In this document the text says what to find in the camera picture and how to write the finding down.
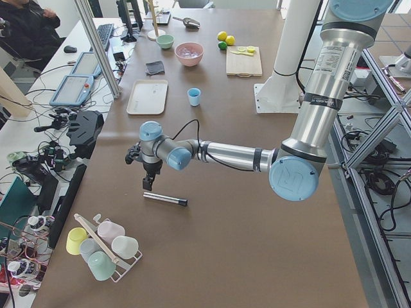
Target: blue joint cap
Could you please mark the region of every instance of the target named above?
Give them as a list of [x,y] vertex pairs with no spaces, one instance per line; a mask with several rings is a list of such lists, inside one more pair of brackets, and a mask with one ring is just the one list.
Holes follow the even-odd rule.
[[307,160],[296,156],[276,160],[268,177],[272,190],[290,201],[309,198],[319,185],[317,170]]
[[173,149],[167,156],[167,165],[176,170],[183,170],[191,160],[191,153],[182,146]]
[[151,141],[162,135],[161,124],[155,121],[144,122],[140,126],[140,140]]
[[362,22],[385,14],[392,0],[331,0],[331,11],[345,21]]

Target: person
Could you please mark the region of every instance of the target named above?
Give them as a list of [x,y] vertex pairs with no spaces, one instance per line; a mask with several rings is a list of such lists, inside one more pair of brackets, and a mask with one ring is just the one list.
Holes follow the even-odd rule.
[[60,26],[56,13],[33,0],[0,0],[0,17],[11,29],[10,37],[0,38],[0,46],[42,71],[62,44],[55,30]]

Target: green bowl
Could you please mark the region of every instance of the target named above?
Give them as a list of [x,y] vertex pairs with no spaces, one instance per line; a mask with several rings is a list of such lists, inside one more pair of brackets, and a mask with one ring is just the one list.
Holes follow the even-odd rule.
[[174,37],[173,35],[164,34],[157,37],[155,41],[161,47],[161,49],[169,49],[174,43]]

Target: light blue cup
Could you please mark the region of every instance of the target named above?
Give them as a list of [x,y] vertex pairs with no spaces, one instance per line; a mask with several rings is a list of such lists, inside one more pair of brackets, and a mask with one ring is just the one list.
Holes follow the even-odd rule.
[[187,91],[188,100],[191,106],[199,106],[201,90],[199,88],[191,88]]
[[94,252],[88,260],[89,268],[98,281],[107,280],[114,274],[116,265],[105,252]]
[[102,251],[101,247],[97,244],[94,239],[85,239],[80,244],[80,254],[82,255],[85,262],[89,261],[89,257],[94,253]]

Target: lemon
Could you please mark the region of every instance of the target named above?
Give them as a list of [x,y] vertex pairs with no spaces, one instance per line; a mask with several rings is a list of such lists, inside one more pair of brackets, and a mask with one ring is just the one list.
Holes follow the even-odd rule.
[[248,46],[247,47],[247,52],[248,53],[254,53],[256,51],[256,48],[254,46]]
[[226,38],[227,38],[227,32],[225,31],[218,32],[217,34],[218,40],[224,41]]
[[236,42],[236,39],[232,36],[229,35],[226,39],[225,42],[227,43],[228,46],[233,46]]
[[227,43],[226,42],[219,42],[218,43],[218,48],[221,50],[226,50],[227,49]]

